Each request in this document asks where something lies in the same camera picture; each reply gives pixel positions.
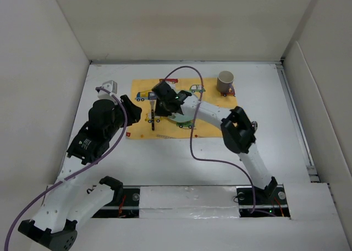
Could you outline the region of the black-handled metal fork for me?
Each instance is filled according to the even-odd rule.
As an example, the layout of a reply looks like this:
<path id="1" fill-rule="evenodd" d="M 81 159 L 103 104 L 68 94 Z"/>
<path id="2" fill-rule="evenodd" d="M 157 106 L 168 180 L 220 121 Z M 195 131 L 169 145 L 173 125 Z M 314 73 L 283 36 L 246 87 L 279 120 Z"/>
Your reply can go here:
<path id="1" fill-rule="evenodd" d="M 151 129 L 152 129 L 152 131 L 155 130 L 154 104 L 155 104 L 155 101 L 153 99 L 151 99 L 150 100 L 150 106 L 151 106 Z"/>

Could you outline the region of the yellow car-print placemat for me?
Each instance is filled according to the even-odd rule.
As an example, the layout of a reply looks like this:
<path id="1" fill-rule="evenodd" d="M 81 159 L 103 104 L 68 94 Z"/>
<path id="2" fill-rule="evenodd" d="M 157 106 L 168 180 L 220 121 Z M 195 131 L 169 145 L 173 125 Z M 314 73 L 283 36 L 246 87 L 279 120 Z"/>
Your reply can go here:
<path id="1" fill-rule="evenodd" d="M 126 137 L 129 139 L 184 139 L 190 137 L 192 120 L 184 123 L 176 123 L 167 117 L 155 115 L 155 130 L 151 129 L 151 106 L 150 100 L 153 96 L 151 91 L 161 79 L 136 79 L 131 84 L 130 98 L 134 99 L 134 104 L 142 108 L 139 123 L 133 124 L 126 130 Z M 176 91 L 187 90 L 196 97 L 202 95 L 202 99 L 218 107 L 234 108 L 237 106 L 237 99 L 234 92 L 222 94 L 217 91 L 216 78 L 204 78 L 203 86 L 197 78 L 169 78 L 167 83 Z"/>

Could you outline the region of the green flower plate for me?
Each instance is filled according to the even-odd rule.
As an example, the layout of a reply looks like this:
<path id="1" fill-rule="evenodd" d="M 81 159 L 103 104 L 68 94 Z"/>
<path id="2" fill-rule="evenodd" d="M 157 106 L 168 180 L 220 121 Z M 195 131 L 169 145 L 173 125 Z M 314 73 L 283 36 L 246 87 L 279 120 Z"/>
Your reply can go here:
<path id="1" fill-rule="evenodd" d="M 184 123 L 184 122 L 192 120 L 191 116 L 182 115 L 180 113 L 172 113 L 167 118 L 173 122 L 176 122 L 176 123 Z"/>

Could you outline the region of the purple ceramic mug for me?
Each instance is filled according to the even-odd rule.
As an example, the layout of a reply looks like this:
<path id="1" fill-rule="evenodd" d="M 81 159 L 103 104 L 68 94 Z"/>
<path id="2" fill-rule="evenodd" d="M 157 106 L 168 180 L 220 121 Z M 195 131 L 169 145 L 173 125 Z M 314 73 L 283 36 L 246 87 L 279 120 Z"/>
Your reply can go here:
<path id="1" fill-rule="evenodd" d="M 221 71 L 217 77 L 216 89 L 222 94 L 234 92 L 233 87 L 234 75 L 230 71 Z"/>

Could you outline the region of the silver metal spoon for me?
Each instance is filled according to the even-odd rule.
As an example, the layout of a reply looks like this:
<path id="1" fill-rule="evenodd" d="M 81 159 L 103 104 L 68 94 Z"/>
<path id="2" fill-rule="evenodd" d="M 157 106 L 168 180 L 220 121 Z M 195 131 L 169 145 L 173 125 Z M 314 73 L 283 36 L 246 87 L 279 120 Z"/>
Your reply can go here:
<path id="1" fill-rule="evenodd" d="M 258 123 L 256 121 L 252 121 L 251 124 L 252 124 L 252 127 L 254 128 L 254 130 L 257 131 Z"/>

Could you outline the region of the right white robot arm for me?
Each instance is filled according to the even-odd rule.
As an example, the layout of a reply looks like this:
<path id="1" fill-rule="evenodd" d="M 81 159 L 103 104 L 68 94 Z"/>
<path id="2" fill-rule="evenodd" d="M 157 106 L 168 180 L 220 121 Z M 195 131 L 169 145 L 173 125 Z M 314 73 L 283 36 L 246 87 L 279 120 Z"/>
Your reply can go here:
<path id="1" fill-rule="evenodd" d="M 188 91 L 176 92 L 165 81 L 154 86 L 152 92 L 157 97 L 157 115 L 180 114 L 202 120 L 220 129 L 226 148 L 237 154 L 244 164 L 255 187 L 255 199 L 262 204 L 273 199 L 278 183 L 259 153 L 256 146 L 256 130 L 241 107 L 230 110 L 201 101 Z"/>

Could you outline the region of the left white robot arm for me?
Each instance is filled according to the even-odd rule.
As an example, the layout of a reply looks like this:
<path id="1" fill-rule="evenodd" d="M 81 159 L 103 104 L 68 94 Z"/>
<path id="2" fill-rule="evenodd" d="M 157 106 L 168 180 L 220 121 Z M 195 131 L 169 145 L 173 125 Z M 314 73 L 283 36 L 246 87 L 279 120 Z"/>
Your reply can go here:
<path id="1" fill-rule="evenodd" d="M 20 223 L 18 231 L 49 250 L 69 250 L 78 228 L 107 204 L 124 202 L 123 183 L 103 177 L 82 201 L 75 202 L 89 170 L 109 149 L 119 129 L 139 122 L 142 109 L 123 95 L 120 99 L 97 100 L 88 112 L 88 120 L 72 140 L 63 168 L 57 178 L 59 186 L 45 196 L 39 211 Z"/>

